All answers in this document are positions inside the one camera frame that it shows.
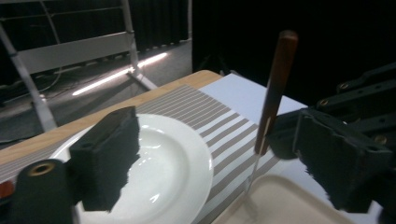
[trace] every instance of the white tray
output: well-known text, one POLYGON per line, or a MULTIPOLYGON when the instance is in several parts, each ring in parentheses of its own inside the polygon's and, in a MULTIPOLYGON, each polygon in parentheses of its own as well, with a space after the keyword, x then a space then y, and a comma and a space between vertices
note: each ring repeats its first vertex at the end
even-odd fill
POLYGON ((262 175, 213 224, 333 223, 353 224, 339 211, 285 177, 262 175))

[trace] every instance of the gray striped placemat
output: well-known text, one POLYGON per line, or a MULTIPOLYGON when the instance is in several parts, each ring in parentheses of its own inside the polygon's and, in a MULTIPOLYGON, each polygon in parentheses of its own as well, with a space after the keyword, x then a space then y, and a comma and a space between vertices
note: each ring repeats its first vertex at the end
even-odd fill
MULTIPOLYGON (((256 160, 254 142, 258 126, 209 95, 182 86, 140 105, 139 114, 158 114, 191 126, 206 141, 212 154, 214 177, 207 201, 193 223, 211 223, 245 188, 256 160)), ((67 139, 37 153, 0 166, 0 182, 16 176, 21 167, 46 159, 67 139)), ((269 171, 278 159, 272 153, 260 158, 256 176, 269 171)))

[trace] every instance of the wooden table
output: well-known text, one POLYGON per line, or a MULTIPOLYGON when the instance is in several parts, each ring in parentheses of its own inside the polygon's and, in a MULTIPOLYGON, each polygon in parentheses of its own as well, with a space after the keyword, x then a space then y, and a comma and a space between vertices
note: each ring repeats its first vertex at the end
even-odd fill
POLYGON ((193 73, 189 76, 180 78, 176 81, 170 82, 166 85, 159 87, 158 89, 147 91, 145 93, 137 95, 136 97, 125 100, 121 103, 110 106, 96 113, 90 114, 89 116, 67 123, 47 133, 42 133, 36 137, 30 138, 16 145, 0 150, 0 165, 8 163, 10 161, 15 161, 16 159, 36 152, 44 147, 55 144, 65 139, 66 137, 71 136, 72 134, 77 133, 97 123, 105 115, 116 109, 130 105, 141 105, 147 101, 164 95, 165 93, 172 91, 182 85, 189 85, 194 87, 195 89, 199 89, 209 83, 219 80, 220 78, 222 78, 222 76, 219 74, 203 70, 193 73))

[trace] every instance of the white plate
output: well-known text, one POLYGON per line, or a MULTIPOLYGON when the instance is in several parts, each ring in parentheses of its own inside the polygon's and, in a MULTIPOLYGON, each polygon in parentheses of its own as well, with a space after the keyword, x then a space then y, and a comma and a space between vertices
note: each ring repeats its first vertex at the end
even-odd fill
MULTIPOLYGON (((212 157, 202 137, 176 119, 138 114, 139 155, 129 182, 110 213, 77 208, 81 224, 191 223, 212 186, 212 157)), ((65 142, 51 156, 67 161, 69 147, 90 128, 65 142)))

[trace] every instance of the white table surface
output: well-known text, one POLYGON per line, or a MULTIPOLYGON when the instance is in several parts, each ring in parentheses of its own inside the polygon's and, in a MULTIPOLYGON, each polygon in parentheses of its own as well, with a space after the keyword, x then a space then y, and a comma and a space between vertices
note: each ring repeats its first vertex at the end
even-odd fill
MULTIPOLYGON (((200 91, 227 105, 243 117, 259 124, 266 88, 244 77, 230 74, 213 82, 200 91)), ((278 114, 304 108, 303 105, 289 97, 283 96, 278 114)), ((285 176, 299 186, 311 192, 323 202, 332 206, 324 189, 305 171, 305 166, 298 160, 282 161, 273 168, 273 174, 285 176)), ((375 224, 380 212, 380 205, 372 203, 368 214, 343 213, 357 224, 375 224)))

